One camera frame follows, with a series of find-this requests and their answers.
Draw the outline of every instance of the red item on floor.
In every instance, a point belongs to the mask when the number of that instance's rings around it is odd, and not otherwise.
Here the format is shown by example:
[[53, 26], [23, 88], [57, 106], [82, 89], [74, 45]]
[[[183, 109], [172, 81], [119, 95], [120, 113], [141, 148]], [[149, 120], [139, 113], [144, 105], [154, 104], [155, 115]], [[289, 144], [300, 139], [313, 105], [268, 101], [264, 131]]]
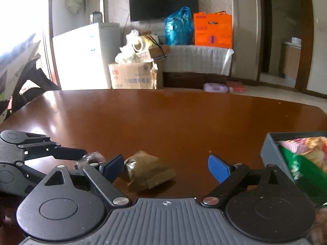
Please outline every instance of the red item on floor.
[[245, 87], [238, 79], [227, 79], [226, 86], [232, 87], [234, 92], [245, 92]]

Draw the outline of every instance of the bright window light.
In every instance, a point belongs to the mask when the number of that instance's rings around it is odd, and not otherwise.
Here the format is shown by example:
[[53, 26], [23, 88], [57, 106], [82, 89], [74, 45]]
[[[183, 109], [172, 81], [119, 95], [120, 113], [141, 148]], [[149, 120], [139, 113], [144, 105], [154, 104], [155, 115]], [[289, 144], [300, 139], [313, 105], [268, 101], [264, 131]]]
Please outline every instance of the bright window light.
[[43, 4], [43, 0], [0, 0], [0, 55], [41, 31]]

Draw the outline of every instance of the flat screen tv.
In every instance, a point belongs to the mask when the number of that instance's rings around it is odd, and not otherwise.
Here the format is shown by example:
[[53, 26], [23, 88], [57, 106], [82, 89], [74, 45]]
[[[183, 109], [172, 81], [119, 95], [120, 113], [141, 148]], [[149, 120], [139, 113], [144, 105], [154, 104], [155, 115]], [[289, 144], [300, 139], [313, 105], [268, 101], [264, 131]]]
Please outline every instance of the flat screen tv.
[[183, 6], [199, 12], [198, 0], [130, 0], [130, 21], [166, 18]]

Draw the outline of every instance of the crumpled plastic wrapper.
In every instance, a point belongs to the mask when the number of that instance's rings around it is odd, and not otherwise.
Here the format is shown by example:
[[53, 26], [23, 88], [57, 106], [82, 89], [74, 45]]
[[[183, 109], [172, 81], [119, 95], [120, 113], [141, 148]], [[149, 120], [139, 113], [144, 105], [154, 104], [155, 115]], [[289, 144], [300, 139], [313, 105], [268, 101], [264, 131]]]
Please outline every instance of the crumpled plastic wrapper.
[[106, 159], [103, 155], [101, 155], [99, 152], [93, 152], [82, 157], [78, 162], [76, 162], [76, 165], [78, 169], [83, 169], [84, 167], [89, 166], [91, 163], [99, 164], [105, 161]]
[[124, 47], [120, 47], [121, 53], [115, 58], [115, 62], [118, 64], [126, 64], [126, 63], [135, 63], [138, 60], [137, 55], [133, 49], [133, 41], [136, 37], [138, 37], [139, 32], [137, 30], [132, 30], [130, 34], [126, 35], [126, 45]]
[[128, 182], [130, 191], [140, 192], [171, 180], [175, 175], [175, 170], [162, 164], [159, 158], [139, 151], [125, 161], [120, 177]]

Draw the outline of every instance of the cardboard box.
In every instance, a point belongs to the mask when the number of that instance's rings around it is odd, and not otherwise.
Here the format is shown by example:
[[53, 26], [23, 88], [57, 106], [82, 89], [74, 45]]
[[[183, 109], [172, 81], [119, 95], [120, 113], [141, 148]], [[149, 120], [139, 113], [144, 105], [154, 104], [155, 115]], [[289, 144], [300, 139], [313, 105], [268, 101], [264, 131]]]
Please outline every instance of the cardboard box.
[[169, 55], [171, 53], [170, 46], [169, 45], [163, 45], [161, 49], [159, 47], [155, 47], [149, 50], [143, 50], [140, 52], [137, 52], [136, 55], [139, 58], [140, 62], [164, 57], [165, 55]]
[[162, 61], [110, 64], [113, 89], [160, 89], [163, 87]]

